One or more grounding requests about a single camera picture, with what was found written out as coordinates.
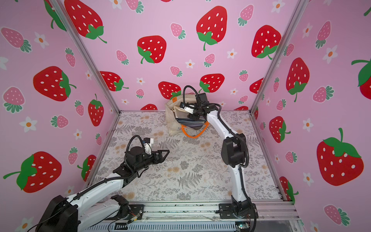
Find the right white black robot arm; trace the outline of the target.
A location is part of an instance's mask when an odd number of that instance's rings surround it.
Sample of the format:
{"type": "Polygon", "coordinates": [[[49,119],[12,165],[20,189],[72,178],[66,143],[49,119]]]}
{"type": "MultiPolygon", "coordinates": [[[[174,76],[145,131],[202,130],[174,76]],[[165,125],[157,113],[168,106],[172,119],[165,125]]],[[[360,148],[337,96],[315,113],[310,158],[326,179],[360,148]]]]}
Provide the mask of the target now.
{"type": "Polygon", "coordinates": [[[239,218],[258,218],[258,213],[245,189],[244,169],[249,164],[249,151],[245,135],[237,133],[221,116],[222,106],[210,103],[205,93],[196,93],[195,103],[186,101],[183,92],[180,108],[188,112],[188,118],[199,121],[204,118],[223,139],[221,158],[228,166],[232,182],[232,211],[239,218]]]}

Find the cream canvas tote bag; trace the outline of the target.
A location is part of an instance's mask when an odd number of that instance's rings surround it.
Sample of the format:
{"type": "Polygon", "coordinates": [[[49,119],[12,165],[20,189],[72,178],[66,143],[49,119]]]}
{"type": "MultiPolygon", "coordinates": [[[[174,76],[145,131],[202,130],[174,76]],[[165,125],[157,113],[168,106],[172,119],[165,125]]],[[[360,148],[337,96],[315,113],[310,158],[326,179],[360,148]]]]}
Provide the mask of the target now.
{"type": "Polygon", "coordinates": [[[199,138],[209,127],[209,123],[200,118],[193,121],[188,117],[189,112],[180,108],[183,96],[176,96],[165,104],[166,125],[170,135],[184,134],[191,139],[199,138]]]}

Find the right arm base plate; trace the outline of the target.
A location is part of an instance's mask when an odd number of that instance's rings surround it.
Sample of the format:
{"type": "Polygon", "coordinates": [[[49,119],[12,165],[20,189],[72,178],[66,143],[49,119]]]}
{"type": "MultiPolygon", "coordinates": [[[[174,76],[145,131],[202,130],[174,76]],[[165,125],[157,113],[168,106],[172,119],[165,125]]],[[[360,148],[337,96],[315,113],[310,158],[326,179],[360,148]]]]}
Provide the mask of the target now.
{"type": "Polygon", "coordinates": [[[215,212],[221,219],[258,219],[259,215],[255,204],[246,206],[234,204],[219,204],[215,212]]]}

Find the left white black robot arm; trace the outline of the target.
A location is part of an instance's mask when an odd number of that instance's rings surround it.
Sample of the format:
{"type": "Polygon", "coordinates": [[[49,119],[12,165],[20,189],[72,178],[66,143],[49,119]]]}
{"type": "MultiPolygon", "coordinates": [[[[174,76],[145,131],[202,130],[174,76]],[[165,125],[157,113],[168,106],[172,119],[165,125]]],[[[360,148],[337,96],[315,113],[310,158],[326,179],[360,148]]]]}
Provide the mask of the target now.
{"type": "Polygon", "coordinates": [[[140,178],[150,165],[163,163],[170,151],[153,150],[153,139],[135,135],[140,145],[127,145],[124,161],[109,176],[92,186],[68,197],[57,196],[51,200],[40,222],[32,227],[37,232],[82,232],[117,214],[129,214],[129,203],[121,195],[112,196],[100,204],[106,196],[140,178]]]}

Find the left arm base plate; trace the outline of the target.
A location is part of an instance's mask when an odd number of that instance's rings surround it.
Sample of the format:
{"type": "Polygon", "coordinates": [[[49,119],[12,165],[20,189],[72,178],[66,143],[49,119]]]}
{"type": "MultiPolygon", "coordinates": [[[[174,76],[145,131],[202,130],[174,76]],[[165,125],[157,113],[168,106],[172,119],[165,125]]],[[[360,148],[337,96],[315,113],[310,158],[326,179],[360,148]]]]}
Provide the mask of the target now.
{"type": "Polygon", "coordinates": [[[141,220],[144,212],[145,205],[140,204],[129,204],[122,206],[116,215],[108,217],[106,220],[131,220],[136,217],[137,220],[141,220]]]}

